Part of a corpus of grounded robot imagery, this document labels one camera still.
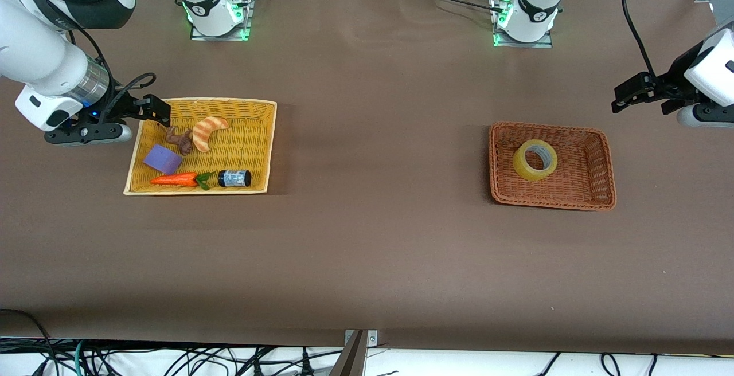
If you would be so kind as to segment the clear yellowish tape roll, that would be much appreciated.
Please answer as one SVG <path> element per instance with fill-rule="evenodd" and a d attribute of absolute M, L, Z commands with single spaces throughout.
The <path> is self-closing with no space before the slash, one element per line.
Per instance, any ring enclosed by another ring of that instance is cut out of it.
<path fill-rule="evenodd" d="M 556 150 L 542 139 L 529 139 L 513 154 L 514 172 L 527 182 L 540 182 L 555 172 L 559 162 Z"/>

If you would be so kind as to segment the brown toy figure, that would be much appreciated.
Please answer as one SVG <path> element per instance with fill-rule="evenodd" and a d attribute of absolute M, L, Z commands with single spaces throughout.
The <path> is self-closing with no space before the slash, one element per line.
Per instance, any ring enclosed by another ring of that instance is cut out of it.
<path fill-rule="evenodd" d="M 175 126 L 170 126 L 166 129 L 165 141 L 168 144 L 176 146 L 178 148 L 178 153 L 181 156 L 191 154 L 194 149 L 192 130 L 185 130 L 179 134 L 177 133 L 177 128 Z"/>

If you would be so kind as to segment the toy croissant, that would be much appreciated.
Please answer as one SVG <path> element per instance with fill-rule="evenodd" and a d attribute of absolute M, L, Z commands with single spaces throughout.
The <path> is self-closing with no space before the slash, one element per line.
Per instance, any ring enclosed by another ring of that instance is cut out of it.
<path fill-rule="evenodd" d="M 197 151 L 207 153 L 210 151 L 209 139 L 213 132 L 228 130 L 228 121 L 221 117 L 209 116 L 194 125 L 192 128 L 192 144 Z"/>

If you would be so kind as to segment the purple foam block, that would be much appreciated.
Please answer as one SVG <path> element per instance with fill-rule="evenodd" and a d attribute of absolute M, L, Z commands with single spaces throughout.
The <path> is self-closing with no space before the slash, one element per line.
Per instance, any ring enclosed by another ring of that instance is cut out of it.
<path fill-rule="evenodd" d="M 147 167 L 157 170 L 163 175 L 173 175 L 183 162 L 183 157 L 161 144 L 155 144 L 143 159 Z"/>

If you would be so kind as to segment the orange toy carrot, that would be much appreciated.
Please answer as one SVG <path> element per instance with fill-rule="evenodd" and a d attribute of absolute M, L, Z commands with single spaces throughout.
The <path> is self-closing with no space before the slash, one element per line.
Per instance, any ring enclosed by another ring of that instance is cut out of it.
<path fill-rule="evenodd" d="M 209 178 L 215 175 L 215 172 L 206 173 L 173 173 L 171 175 L 162 175 L 161 177 L 155 177 L 150 180 L 151 185 L 158 186 L 191 186 L 198 187 L 200 190 L 210 190 Z"/>

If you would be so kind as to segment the brown wicker basket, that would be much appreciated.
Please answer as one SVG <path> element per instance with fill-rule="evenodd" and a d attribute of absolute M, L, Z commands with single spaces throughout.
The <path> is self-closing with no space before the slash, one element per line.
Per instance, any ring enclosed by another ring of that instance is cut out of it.
<path fill-rule="evenodd" d="M 529 139 L 542 139 L 558 154 L 554 173 L 527 182 L 514 172 L 512 157 Z M 489 185 L 498 203 L 540 208 L 608 211 L 616 206 L 611 152 L 594 128 L 498 121 L 489 130 Z"/>

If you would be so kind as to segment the yellow wicker basket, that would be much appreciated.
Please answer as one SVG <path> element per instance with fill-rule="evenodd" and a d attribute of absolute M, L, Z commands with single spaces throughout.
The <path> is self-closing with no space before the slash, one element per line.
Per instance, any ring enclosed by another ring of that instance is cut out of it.
<path fill-rule="evenodd" d="M 180 172 L 207 173 L 220 170 L 249 170 L 250 186 L 220 186 L 213 175 L 207 181 L 209 190 L 199 186 L 168 186 L 150 183 L 163 173 L 147 166 L 143 160 L 156 144 L 168 147 L 166 130 L 154 121 L 139 125 L 127 175 L 124 195 L 257 195 L 268 190 L 272 146 L 278 106 L 273 101 L 238 99 L 238 97 L 174 97 L 165 101 L 171 107 L 171 123 L 178 132 L 189 130 L 207 117 L 224 118 L 227 130 L 213 131 L 210 151 L 194 149 L 183 157 Z"/>

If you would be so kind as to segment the dark grey support strut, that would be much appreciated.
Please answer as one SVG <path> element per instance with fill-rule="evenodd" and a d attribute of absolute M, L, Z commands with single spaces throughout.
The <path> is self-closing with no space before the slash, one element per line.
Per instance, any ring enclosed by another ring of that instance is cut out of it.
<path fill-rule="evenodd" d="M 370 331 L 351 331 L 329 376 L 364 376 L 365 360 L 371 341 Z"/>

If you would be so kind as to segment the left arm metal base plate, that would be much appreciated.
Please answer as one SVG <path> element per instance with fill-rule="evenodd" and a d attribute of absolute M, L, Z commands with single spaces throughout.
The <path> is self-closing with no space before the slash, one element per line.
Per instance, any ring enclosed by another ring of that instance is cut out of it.
<path fill-rule="evenodd" d="M 551 49 L 552 37 L 549 31 L 534 42 L 521 42 L 511 37 L 508 32 L 502 28 L 502 24 L 511 18 L 516 12 L 510 0 L 488 0 L 492 9 L 498 9 L 491 15 L 493 24 L 493 44 L 495 47 L 505 46 L 522 49 Z"/>

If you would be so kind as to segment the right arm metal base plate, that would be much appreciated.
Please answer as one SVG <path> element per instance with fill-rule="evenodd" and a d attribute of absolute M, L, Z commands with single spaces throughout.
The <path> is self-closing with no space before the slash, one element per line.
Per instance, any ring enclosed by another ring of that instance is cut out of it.
<path fill-rule="evenodd" d="M 222 36 L 205 36 L 194 27 L 189 15 L 187 20 L 190 23 L 191 41 L 212 41 L 212 42 L 246 42 L 249 41 L 252 18 L 254 15 L 255 0 L 238 0 L 231 5 L 230 13 L 234 16 L 236 24 L 231 31 Z"/>

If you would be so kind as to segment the metal table edge bracket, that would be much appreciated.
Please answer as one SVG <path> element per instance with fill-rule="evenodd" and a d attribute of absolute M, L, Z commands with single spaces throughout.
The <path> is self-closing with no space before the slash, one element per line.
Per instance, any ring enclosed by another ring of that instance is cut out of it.
<path fill-rule="evenodd" d="M 344 345 L 346 346 L 349 343 L 349 339 L 352 337 L 352 334 L 354 334 L 356 330 L 354 329 L 347 329 L 344 334 Z M 368 348 L 374 348 L 378 346 L 378 331 L 377 330 L 367 330 L 365 331 L 365 334 L 367 334 L 367 347 Z"/>

